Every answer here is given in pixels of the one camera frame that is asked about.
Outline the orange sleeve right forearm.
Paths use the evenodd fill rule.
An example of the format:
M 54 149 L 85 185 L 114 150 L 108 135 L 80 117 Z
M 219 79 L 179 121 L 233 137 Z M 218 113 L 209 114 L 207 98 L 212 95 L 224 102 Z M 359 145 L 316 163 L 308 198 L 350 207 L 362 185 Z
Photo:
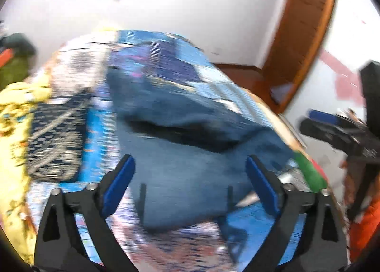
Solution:
M 354 262 L 379 228 L 379 198 L 374 199 L 365 210 L 359 222 L 353 222 L 349 229 L 349 258 Z

